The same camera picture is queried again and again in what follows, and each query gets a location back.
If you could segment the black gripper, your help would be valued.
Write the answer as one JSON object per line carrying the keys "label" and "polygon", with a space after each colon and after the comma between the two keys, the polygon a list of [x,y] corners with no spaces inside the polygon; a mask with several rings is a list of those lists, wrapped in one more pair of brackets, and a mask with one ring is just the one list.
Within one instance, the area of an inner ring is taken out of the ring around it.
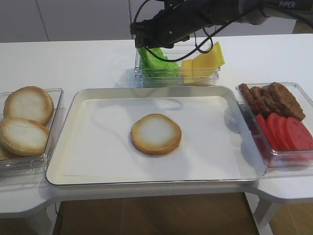
{"label": "black gripper", "polygon": [[135,47],[172,48],[175,43],[189,40],[194,32],[210,25],[211,0],[166,0],[164,9],[152,19],[130,24]]}

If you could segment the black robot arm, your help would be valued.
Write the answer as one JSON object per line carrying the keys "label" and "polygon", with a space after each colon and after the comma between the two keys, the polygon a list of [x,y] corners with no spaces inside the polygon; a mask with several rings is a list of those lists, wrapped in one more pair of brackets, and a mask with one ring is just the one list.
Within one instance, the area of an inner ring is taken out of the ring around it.
{"label": "black robot arm", "polygon": [[172,48],[194,32],[231,23],[260,25],[268,18],[295,19],[312,26],[311,0],[174,0],[152,19],[133,21],[135,46]]}

